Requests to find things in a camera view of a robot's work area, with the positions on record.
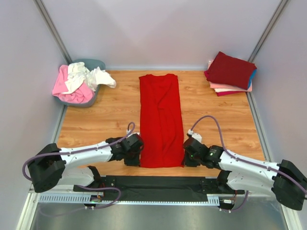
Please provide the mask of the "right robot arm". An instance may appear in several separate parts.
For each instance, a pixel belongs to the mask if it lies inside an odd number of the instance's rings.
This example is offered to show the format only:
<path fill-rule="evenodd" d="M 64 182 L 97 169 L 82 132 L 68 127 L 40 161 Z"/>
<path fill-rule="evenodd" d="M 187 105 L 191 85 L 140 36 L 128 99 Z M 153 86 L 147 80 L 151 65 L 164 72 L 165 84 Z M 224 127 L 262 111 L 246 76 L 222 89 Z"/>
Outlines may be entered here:
<path fill-rule="evenodd" d="M 274 196 L 283 206 L 300 211 L 307 199 L 307 178 L 290 161 L 259 161 L 224 146 L 207 147 L 193 137 L 183 144 L 189 161 L 220 171 L 216 188 L 221 193 L 243 190 Z"/>

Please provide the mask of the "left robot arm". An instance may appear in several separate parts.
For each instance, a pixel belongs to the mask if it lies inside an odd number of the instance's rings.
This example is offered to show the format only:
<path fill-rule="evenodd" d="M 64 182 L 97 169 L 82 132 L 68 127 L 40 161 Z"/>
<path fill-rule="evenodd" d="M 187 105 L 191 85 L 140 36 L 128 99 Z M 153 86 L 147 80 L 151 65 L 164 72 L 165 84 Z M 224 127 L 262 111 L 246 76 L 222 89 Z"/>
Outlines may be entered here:
<path fill-rule="evenodd" d="M 23 170 L 29 171 L 25 177 L 32 181 L 36 193 L 59 185 L 72 185 L 77 192 L 96 192 L 104 183 L 93 163 L 123 160 L 126 165 L 138 165 L 142 149 L 138 133 L 76 148 L 58 148 L 52 143 L 30 158 Z"/>

